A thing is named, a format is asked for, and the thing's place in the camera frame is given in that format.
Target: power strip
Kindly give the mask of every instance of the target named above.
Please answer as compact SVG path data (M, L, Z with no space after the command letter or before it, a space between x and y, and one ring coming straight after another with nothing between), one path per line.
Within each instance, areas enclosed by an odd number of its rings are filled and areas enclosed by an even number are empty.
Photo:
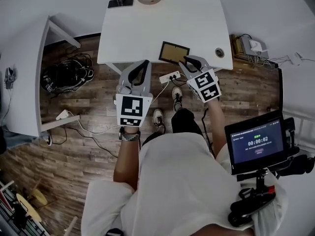
M161 82L161 84L167 83L167 82L171 81L170 77L174 78L174 75L176 76L176 79L181 77L181 74L179 73L179 71L176 71L176 72L169 73L169 74L161 76L159 78L159 81Z

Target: sneaker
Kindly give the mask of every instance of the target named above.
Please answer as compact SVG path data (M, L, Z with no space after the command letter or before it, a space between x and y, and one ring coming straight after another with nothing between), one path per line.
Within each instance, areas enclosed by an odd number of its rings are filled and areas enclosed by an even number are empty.
M164 128L164 131L162 132L163 134L165 134L166 132L166 128L165 128L165 124L164 124L164 116L163 113L161 111L161 109L155 109L154 113L153 113L153 121L155 126L157 127L157 132L159 132L159 128Z
M49 132L48 132L48 139L45 140L45 141L46 141L46 143L48 144L48 146L51 146L51 144L53 144L53 140L51 139L51 135L50 135Z
M181 89L179 87L174 87L173 91L172 91L172 96L173 96L173 100L174 100L173 109L174 109L174 112L177 112L177 110L175 108L175 106L177 104L179 104L181 107L183 107L182 106L183 93L182 93Z

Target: person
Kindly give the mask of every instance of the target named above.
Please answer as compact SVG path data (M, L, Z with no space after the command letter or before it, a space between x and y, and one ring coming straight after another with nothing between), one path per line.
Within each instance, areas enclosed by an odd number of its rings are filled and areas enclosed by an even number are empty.
M184 108L179 87L173 88L175 115L172 134L166 134L163 113L154 111L156 133L139 153L138 128L125 127L113 181L89 184L83 211L83 236L271 236L287 207L285 191L268 174L277 196L252 216L253 222L234 228L230 206L241 189L255 179L237 182L230 174L225 118L217 99L207 103L213 151L209 151L194 114Z
M0 154L3 154L8 149L30 144L38 138L45 140L48 146L52 145L52 138L48 131L42 132L40 137L35 137L11 132L6 126L2 126L0 127Z

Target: white t-shirt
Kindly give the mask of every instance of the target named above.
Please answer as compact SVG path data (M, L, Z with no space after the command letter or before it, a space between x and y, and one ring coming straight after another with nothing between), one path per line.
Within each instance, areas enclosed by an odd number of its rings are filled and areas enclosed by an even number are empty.
M253 223L234 228L227 217L242 188L255 187L255 179L241 183L230 174L225 145L216 160L202 136L165 134L145 144L139 154L139 184L91 182L81 223L83 236L105 236L111 228L125 236L190 236L209 224L234 230L254 225L257 236L272 236L287 208L285 191L269 173L276 198L252 216Z

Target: black pants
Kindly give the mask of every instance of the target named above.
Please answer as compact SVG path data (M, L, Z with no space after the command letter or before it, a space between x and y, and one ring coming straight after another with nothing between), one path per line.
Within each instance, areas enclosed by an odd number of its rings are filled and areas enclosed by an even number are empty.
M201 129L199 128L198 124L194 121L195 116L191 111L186 108L183 108L176 112L176 114L172 118L172 128L173 133L196 133L202 135ZM159 137L163 134L156 132L149 136L144 144L148 143L149 141L153 140L156 137Z

